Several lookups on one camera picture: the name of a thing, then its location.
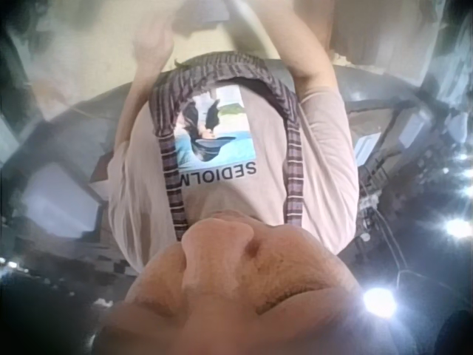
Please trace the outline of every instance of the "beige t-shirt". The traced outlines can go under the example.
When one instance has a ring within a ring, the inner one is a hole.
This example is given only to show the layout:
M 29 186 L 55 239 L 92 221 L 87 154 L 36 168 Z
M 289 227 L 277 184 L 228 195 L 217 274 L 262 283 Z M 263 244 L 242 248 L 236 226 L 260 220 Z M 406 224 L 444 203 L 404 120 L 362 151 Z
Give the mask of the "beige t-shirt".
M 246 87 L 240 87 L 240 92 L 256 158 L 221 166 L 212 173 L 182 172 L 190 224 L 226 209 L 269 225 L 284 224 L 287 138 L 283 120 L 263 97 Z M 304 112 L 302 226 L 338 254 L 354 238 L 358 208 L 358 170 L 347 113 L 340 94 L 325 88 L 300 104 Z M 130 142 L 119 147 L 108 168 L 112 231 L 126 259 L 138 271 L 176 241 L 160 146 L 153 131 L 147 104 Z

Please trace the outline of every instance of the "hand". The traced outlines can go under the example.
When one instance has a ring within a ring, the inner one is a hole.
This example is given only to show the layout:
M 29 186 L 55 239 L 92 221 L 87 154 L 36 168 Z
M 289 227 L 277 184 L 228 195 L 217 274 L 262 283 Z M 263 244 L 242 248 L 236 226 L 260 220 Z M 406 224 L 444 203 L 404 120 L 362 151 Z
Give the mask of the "hand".
M 134 41 L 138 73 L 156 78 L 174 49 L 173 16 L 153 14 L 143 20 Z

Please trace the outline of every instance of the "person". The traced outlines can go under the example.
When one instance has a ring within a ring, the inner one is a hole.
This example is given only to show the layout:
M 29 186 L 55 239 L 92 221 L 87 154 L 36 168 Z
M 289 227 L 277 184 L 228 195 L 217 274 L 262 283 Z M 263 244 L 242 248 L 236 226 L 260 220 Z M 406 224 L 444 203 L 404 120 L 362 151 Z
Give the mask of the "person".
M 204 101 L 214 102 L 221 88 L 238 87 L 245 114 L 238 107 L 237 117 L 248 119 L 246 139 L 256 158 L 248 168 L 226 166 L 233 178 L 205 182 L 197 169 L 188 175 L 200 181 L 181 180 L 189 227 L 177 242 L 153 108 L 153 88 L 173 50 L 171 24 L 144 24 L 135 42 L 137 73 L 109 164 L 112 230 L 140 275 L 103 321 L 95 338 L 97 354 L 392 353 L 380 350 L 392 345 L 390 339 L 378 334 L 383 326 L 365 313 L 359 284 L 336 256 L 355 233 L 358 176 L 333 67 L 314 34 L 283 1 L 248 4 L 296 88 L 304 161 L 300 226 L 287 223 L 284 213 L 289 172 L 280 112 L 250 84 L 222 82 L 208 88 Z M 193 113 L 186 116 L 195 116 L 190 121 L 198 121 L 201 98 L 189 101 Z M 220 104 L 211 104 L 215 136 L 215 120 L 236 120 L 224 117 L 224 106 L 215 118 Z M 178 121 L 186 128 L 189 119 L 183 116 Z M 222 150 L 232 153 L 236 141 Z M 213 168 L 217 176 L 221 166 Z

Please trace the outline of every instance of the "t-shirt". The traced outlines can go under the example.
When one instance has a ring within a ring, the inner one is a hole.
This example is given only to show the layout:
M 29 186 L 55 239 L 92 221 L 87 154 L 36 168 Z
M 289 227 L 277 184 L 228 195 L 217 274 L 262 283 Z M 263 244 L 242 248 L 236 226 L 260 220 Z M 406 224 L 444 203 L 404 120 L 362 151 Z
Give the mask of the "t-shirt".
M 203 113 L 204 101 L 216 97 L 219 102 L 213 108 L 207 104 Z M 189 128 L 190 109 L 175 130 L 189 225 L 227 209 L 269 225 L 284 224 L 287 138 L 279 113 L 239 85 L 211 88 L 194 101 L 197 129 Z M 340 94 L 328 88 L 310 93 L 300 106 L 302 227 L 338 254 L 354 238 L 358 209 L 358 170 L 347 113 Z M 216 108 L 220 121 L 213 122 Z M 207 126 L 205 115 L 211 122 Z M 115 152 L 108 175 L 113 235 L 130 265 L 141 271 L 156 253 L 176 242 L 148 104 L 137 117 L 130 142 Z

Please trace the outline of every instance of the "backpack strap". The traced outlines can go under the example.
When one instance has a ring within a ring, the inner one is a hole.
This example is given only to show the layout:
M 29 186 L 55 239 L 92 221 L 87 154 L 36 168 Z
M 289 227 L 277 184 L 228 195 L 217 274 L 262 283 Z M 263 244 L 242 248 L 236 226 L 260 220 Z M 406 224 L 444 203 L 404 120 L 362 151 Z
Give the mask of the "backpack strap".
M 212 53 L 180 64 L 164 75 L 154 86 L 149 99 L 154 133 L 158 137 L 163 159 L 163 172 L 176 237 L 181 240 L 188 229 L 180 182 L 174 128 L 178 115 L 192 98 L 210 86 L 232 79 L 262 82 L 284 120 L 287 134 L 285 222 L 302 225 L 304 167 L 299 132 L 299 101 L 281 81 L 274 78 L 263 60 L 241 53 Z

